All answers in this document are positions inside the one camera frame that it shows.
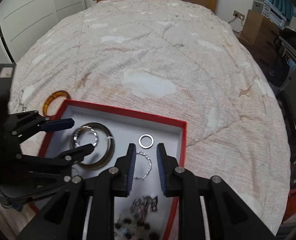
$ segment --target blue curtain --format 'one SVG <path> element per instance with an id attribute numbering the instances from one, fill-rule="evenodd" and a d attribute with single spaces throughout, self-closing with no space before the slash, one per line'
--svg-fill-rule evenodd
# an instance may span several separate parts
<path id="1" fill-rule="evenodd" d="M 293 16 L 294 5 L 290 0 L 269 0 L 281 13 L 288 19 L 291 20 Z"/>

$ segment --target silver ring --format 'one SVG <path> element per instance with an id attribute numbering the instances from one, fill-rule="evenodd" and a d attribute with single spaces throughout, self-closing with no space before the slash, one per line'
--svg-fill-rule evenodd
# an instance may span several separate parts
<path id="1" fill-rule="evenodd" d="M 97 142 L 98 142 L 98 135 L 97 135 L 96 131 L 94 129 L 92 129 L 91 127 L 89 127 L 89 126 L 80 126 L 79 128 L 86 128 L 86 129 L 91 130 L 94 133 L 95 142 L 93 143 L 93 146 L 96 147 Z M 75 132 L 75 134 L 73 135 L 73 140 L 75 142 L 76 147 L 79 147 L 80 146 L 78 144 L 78 142 L 77 142 L 77 139 L 78 139 L 79 135 L 80 135 L 79 134 L 79 129 L 77 129 L 76 132 Z"/>
<path id="2" fill-rule="evenodd" d="M 149 146 L 144 146 L 144 145 L 141 143 L 141 140 L 142 140 L 142 138 L 144 138 L 144 137 L 149 137 L 149 138 L 151 139 L 151 144 L 150 144 Z M 143 135 L 141 135 L 140 138 L 139 138 L 139 145 L 140 145 L 142 148 L 144 148 L 144 149 L 148 149 L 148 148 L 150 148 L 150 147 L 153 145 L 153 138 L 152 138 L 152 136 L 151 136 L 150 134 L 143 134 Z"/>
<path id="3" fill-rule="evenodd" d="M 149 162 L 149 168 L 148 168 L 148 171 L 146 172 L 146 174 L 143 176 L 143 177 L 135 177 L 135 179 L 141 179 L 141 180 L 144 180 L 144 178 L 149 174 L 149 172 L 151 171 L 151 159 L 149 158 L 149 156 L 143 152 L 137 152 L 136 154 L 138 155 L 141 155 L 141 156 L 144 156 L 146 157 L 146 159 L 148 160 Z"/>

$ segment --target orange bracelet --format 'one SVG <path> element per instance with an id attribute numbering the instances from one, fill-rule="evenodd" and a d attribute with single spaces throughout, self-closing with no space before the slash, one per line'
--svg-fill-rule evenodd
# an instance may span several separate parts
<path id="1" fill-rule="evenodd" d="M 50 103 L 58 97 L 66 97 L 67 99 L 71 99 L 71 97 L 67 91 L 64 91 L 64 90 L 56 91 L 50 97 L 48 97 L 44 103 L 44 106 L 43 106 L 43 116 L 44 117 L 48 117 L 50 119 L 52 117 L 54 117 L 54 115 L 52 115 L 52 116 L 47 115 L 47 109 L 48 109 Z"/>

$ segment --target power outlet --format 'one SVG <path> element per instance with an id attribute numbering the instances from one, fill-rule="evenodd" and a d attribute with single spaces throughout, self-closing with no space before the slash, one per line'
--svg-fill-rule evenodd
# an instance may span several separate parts
<path id="1" fill-rule="evenodd" d="M 239 19 L 241 19 L 241 20 L 244 20 L 244 18 L 245 18 L 244 14 L 239 13 L 239 12 L 236 11 L 236 10 L 233 11 L 233 14 L 232 14 L 232 15 L 233 15 L 233 16 L 237 15 L 237 18 L 239 18 Z"/>

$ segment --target silver bangle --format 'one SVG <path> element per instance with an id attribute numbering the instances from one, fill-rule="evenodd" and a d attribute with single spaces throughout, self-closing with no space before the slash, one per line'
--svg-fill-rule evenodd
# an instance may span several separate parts
<path id="1" fill-rule="evenodd" d="M 75 131 L 74 135 L 73 135 L 73 141 L 75 142 L 75 146 L 79 147 L 80 145 L 77 142 L 78 137 L 83 134 L 85 131 L 87 130 L 91 130 L 94 133 L 95 136 L 95 142 L 93 143 L 93 146 L 96 147 L 97 142 L 98 142 L 98 135 L 96 133 L 96 131 L 94 129 L 92 129 L 91 127 L 84 125 L 84 126 L 80 126 L 78 127 L 78 129 Z"/>
<path id="2" fill-rule="evenodd" d="M 86 123 L 86 124 L 82 125 L 81 127 L 78 127 L 75 130 L 75 132 L 72 134 L 72 140 L 71 140 L 71 148 L 72 149 L 77 147 L 76 141 L 78 139 L 78 136 L 88 129 L 93 131 L 95 138 L 97 138 L 97 139 L 95 139 L 96 141 L 93 144 L 94 146 L 98 142 L 98 136 L 97 136 L 97 133 L 94 131 L 94 129 L 102 130 L 106 134 L 106 139 L 108 140 L 107 150 L 106 150 L 106 153 L 104 154 L 104 156 L 99 161 L 97 161 L 95 163 L 90 163 L 90 164 L 78 163 L 78 165 L 83 167 L 84 169 L 90 169 L 90 170 L 100 169 L 100 168 L 104 167 L 112 158 L 112 155 L 115 151 L 115 142 L 114 142 L 115 140 L 114 140 L 110 130 L 106 126 L 104 126 L 101 123 L 90 122 L 90 123 Z"/>
<path id="3" fill-rule="evenodd" d="M 151 159 L 149 158 L 149 156 L 143 152 L 137 152 L 138 155 L 142 155 L 144 157 L 146 157 L 146 159 L 148 160 L 149 162 L 149 168 L 148 168 L 148 171 L 146 172 L 146 174 L 143 176 L 143 177 L 135 177 L 135 179 L 141 179 L 141 180 L 144 180 L 144 178 L 149 174 L 149 172 L 151 171 Z"/>

